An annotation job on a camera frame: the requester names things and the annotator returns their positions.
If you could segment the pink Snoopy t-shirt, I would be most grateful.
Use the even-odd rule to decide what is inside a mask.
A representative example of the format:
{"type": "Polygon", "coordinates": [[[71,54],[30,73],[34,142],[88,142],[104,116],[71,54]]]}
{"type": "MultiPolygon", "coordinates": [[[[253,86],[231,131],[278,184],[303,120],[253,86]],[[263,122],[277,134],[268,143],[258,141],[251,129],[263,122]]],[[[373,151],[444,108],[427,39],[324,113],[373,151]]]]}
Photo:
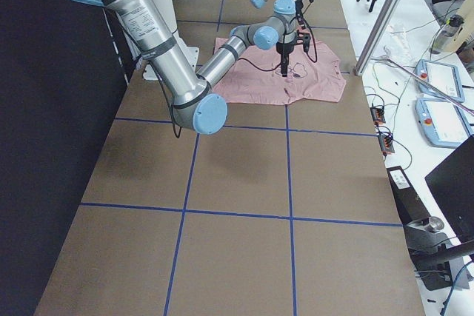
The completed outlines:
{"type": "Polygon", "coordinates": [[[251,46],[214,86],[213,92],[228,103],[285,105],[302,99],[339,102],[346,87],[340,60],[322,41],[310,47],[318,56],[312,62],[300,46],[290,54],[287,76],[278,67],[274,50],[251,46]]]}

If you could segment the aluminium frame post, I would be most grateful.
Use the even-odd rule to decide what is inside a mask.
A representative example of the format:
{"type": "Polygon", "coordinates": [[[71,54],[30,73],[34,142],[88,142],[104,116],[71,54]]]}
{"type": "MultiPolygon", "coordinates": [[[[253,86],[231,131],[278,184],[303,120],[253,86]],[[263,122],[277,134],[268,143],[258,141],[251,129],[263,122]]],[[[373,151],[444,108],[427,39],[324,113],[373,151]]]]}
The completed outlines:
{"type": "Polygon", "coordinates": [[[380,42],[384,31],[388,25],[389,20],[391,19],[395,9],[400,0],[385,0],[378,18],[373,25],[373,28],[367,38],[367,41],[364,45],[361,55],[358,57],[357,64],[354,68],[354,73],[356,75],[362,76],[370,59],[373,56],[373,53],[380,42]]]}

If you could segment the black monitor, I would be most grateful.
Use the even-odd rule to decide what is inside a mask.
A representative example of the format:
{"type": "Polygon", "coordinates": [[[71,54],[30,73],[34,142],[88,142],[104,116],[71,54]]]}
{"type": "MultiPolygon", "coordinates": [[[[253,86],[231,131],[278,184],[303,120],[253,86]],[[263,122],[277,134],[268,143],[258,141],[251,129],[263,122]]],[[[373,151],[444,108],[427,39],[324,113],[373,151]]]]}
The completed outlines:
{"type": "Polygon", "coordinates": [[[473,239],[473,137],[447,156],[425,181],[448,224],[462,242],[473,239]]]}

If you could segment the orange connector block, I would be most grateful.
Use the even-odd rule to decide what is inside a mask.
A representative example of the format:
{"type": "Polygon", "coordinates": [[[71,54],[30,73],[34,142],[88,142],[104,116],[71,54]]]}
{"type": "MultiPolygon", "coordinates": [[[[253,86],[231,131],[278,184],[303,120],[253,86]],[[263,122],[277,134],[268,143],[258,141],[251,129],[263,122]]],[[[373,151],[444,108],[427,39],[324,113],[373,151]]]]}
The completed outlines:
{"type": "Polygon", "coordinates": [[[392,155],[395,152],[391,137],[387,135],[379,135],[378,142],[383,156],[392,155]]]}
{"type": "Polygon", "coordinates": [[[386,123],[383,107],[371,107],[370,114],[373,119],[373,123],[376,126],[383,125],[386,123]]]}

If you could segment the lower blue teach pendant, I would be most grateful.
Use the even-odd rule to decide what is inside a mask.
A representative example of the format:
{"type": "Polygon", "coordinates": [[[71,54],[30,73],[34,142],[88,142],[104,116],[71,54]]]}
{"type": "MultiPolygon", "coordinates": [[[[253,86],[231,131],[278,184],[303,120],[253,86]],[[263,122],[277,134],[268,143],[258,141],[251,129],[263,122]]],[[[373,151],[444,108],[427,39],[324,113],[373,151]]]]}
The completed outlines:
{"type": "Polygon", "coordinates": [[[473,134],[461,109],[448,101],[418,98],[415,113],[421,131],[433,147],[455,149],[473,134]]]}

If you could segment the blue teach pendant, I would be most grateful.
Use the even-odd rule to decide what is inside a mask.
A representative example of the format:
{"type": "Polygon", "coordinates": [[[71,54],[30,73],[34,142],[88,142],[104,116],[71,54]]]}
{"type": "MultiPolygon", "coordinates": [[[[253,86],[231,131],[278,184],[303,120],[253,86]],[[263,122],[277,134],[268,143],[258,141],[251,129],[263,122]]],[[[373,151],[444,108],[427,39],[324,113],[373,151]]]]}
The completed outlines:
{"type": "Polygon", "coordinates": [[[461,109],[448,101],[418,98],[415,113],[421,131],[433,147],[455,149],[473,134],[461,109]]]}
{"type": "Polygon", "coordinates": [[[464,102],[465,96],[457,66],[421,59],[417,63],[415,74],[445,95],[461,103],[464,102]]]}

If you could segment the clear water bottle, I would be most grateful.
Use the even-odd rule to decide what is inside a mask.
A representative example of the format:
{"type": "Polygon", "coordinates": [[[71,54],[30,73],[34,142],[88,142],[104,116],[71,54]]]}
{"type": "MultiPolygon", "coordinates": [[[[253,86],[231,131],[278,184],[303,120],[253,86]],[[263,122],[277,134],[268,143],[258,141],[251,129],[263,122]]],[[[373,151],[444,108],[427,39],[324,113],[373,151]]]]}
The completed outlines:
{"type": "Polygon", "coordinates": [[[440,29],[430,48],[432,54],[439,54],[444,51],[448,42],[455,36],[464,24],[464,18],[459,14],[451,16],[440,29]]]}

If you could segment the upper blue teach pendant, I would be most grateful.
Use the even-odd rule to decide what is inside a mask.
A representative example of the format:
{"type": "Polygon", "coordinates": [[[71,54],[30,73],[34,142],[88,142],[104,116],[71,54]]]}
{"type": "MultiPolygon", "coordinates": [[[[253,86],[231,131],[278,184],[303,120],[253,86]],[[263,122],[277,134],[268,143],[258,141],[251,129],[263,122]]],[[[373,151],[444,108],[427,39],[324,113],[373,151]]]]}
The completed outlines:
{"type": "Polygon", "coordinates": [[[421,59],[417,63],[415,74],[445,95],[461,103],[464,102],[465,96],[457,66],[421,59]]]}

